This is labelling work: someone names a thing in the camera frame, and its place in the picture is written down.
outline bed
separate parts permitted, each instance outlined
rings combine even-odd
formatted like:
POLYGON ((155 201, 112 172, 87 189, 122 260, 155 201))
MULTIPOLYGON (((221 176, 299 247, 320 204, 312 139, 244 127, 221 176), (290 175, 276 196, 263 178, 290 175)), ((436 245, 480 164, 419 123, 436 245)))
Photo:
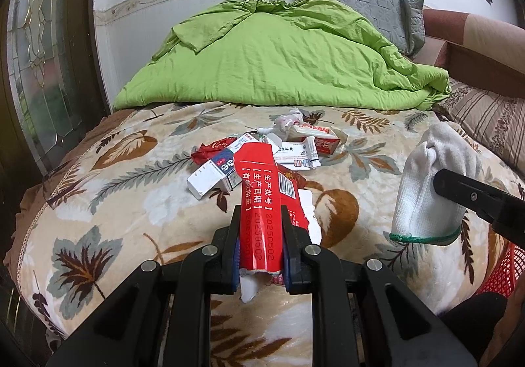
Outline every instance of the bed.
MULTIPOLYGON (((429 30, 435 21, 429 18, 429 30)), ((423 48, 414 61, 441 60, 446 67, 450 45, 441 41, 428 43, 431 51, 423 48)), ((450 98, 458 97, 453 92, 450 98)), ((436 113, 298 107, 308 123, 348 135, 320 168, 297 176, 299 186, 312 191, 322 246, 354 262, 381 259, 436 313, 474 294, 507 242, 473 212, 466 213, 460 237, 449 246, 396 244, 388 237, 404 163, 423 132, 439 121, 436 113)), ((200 144, 270 126, 289 109, 164 103, 103 120, 67 155, 63 168, 24 196, 4 263, 25 302, 66 338, 142 261, 166 265, 207 244, 217 228, 229 224, 241 192, 212 190, 194 198, 186 187, 196 168, 191 153, 200 144)), ((480 154, 480 181, 523 195, 516 168, 460 124, 449 125, 480 154)), ((217 296, 212 309, 214 365, 311 364, 308 296, 289 296, 283 287, 268 285, 246 304, 238 296, 217 296)))

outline gray pillow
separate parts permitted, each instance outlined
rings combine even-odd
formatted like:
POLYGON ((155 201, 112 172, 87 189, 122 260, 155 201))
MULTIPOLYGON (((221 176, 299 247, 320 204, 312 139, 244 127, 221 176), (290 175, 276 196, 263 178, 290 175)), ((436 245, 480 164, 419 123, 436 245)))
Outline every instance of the gray pillow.
POLYGON ((423 0, 338 0, 365 16, 402 54, 425 43, 423 0))

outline barcode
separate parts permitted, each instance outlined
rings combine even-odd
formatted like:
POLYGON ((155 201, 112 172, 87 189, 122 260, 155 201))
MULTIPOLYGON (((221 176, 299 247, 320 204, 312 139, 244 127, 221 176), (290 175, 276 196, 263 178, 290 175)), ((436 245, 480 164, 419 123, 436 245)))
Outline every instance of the barcode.
POLYGON ((292 181, 281 173, 279 173, 279 191, 282 194, 288 195, 289 197, 295 199, 295 191, 293 189, 292 181))

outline brown bed edge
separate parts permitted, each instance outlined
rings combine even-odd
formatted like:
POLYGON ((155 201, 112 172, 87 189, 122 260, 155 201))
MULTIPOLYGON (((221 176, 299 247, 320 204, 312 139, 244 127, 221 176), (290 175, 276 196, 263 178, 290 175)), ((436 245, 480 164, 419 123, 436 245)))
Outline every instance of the brown bed edge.
MULTIPOLYGON (((135 110, 121 110, 108 117, 102 119, 100 124, 93 130, 86 134, 86 137, 72 149, 62 160, 62 163, 70 161, 76 157, 83 155, 94 143, 100 140, 107 133, 112 132, 117 128, 126 118, 128 118, 135 110)), ((51 194, 57 185, 62 180, 62 177, 67 173, 70 167, 65 167, 60 171, 53 174, 49 181, 46 182, 47 192, 51 194)), ((16 229, 15 233, 11 236, 12 245, 9 251, 7 251, 4 258, 4 265, 6 266, 12 280, 17 283, 17 265, 20 251, 22 250, 22 244, 28 229, 31 226, 32 221, 46 203, 44 197, 42 183, 27 189, 20 202, 20 213, 16 215, 16 229)))

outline green duvet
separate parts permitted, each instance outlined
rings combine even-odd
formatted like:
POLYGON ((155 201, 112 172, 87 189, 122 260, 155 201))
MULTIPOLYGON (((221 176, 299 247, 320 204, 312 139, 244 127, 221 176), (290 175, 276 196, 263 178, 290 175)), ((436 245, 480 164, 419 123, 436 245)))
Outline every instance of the green duvet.
POLYGON ((115 109, 222 100, 427 110, 449 93, 446 70, 411 63, 336 0, 229 0, 173 27, 115 109))

